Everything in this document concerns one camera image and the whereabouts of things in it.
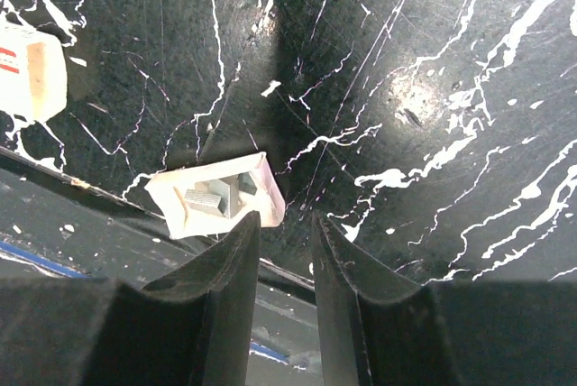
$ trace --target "open box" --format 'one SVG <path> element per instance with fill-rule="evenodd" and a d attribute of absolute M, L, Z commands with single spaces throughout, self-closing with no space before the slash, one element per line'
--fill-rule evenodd
<path fill-rule="evenodd" d="M 249 212 L 261 226 L 278 226 L 285 201 L 266 152 L 155 175 L 146 190 L 162 211 L 170 238 L 228 233 Z"/>

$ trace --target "scratched surface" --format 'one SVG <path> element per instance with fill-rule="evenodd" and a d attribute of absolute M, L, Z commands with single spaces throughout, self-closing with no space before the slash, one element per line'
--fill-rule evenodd
<path fill-rule="evenodd" d="M 29 160 L 155 211 L 154 173 L 265 150 L 262 255 L 311 280 L 314 209 L 422 283 L 577 272 L 577 0 L 0 3 L 67 57 L 62 114 L 0 116 Z"/>

